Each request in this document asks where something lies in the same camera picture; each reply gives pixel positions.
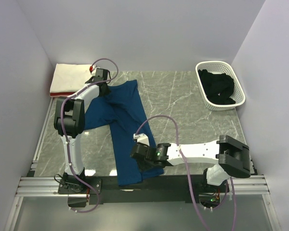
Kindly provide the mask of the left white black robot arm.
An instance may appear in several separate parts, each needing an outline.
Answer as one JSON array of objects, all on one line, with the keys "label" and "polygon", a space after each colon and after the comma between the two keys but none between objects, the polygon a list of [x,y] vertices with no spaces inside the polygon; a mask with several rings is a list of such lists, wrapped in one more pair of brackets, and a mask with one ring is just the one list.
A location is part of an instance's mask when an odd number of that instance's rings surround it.
[{"label": "left white black robot arm", "polygon": [[110,93],[108,83],[112,80],[110,71],[95,68],[84,86],[67,97],[59,97],[56,103],[54,128],[61,137],[65,153],[65,174],[74,176],[69,187],[75,193],[82,193],[87,187],[84,165],[81,158],[81,134],[85,128],[85,107],[91,101]]}]

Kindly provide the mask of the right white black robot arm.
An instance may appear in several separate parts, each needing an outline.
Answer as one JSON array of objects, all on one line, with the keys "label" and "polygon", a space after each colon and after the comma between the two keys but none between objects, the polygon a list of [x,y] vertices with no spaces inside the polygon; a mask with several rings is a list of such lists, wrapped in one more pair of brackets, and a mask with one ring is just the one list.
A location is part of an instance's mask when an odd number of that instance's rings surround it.
[{"label": "right white black robot arm", "polygon": [[133,137],[136,144],[131,150],[131,158],[136,160],[142,172],[184,163],[212,164],[204,171],[202,180],[202,188],[207,192],[214,191],[230,177],[245,179],[251,176],[250,148],[228,135],[207,143],[159,143],[156,147],[149,145],[148,137],[143,133]]}]

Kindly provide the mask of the blue t-shirt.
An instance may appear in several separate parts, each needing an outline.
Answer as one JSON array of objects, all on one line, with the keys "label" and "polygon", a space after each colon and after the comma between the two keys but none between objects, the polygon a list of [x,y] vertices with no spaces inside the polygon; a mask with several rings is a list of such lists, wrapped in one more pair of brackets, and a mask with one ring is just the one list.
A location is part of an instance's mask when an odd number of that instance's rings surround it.
[{"label": "blue t-shirt", "polygon": [[85,113],[85,129],[109,125],[120,186],[139,183],[145,179],[163,174],[161,168],[141,172],[136,161],[131,158],[135,144],[134,133],[139,129],[149,138],[150,146],[156,145],[148,124],[138,91],[136,80],[111,86],[110,93],[93,99]]}]

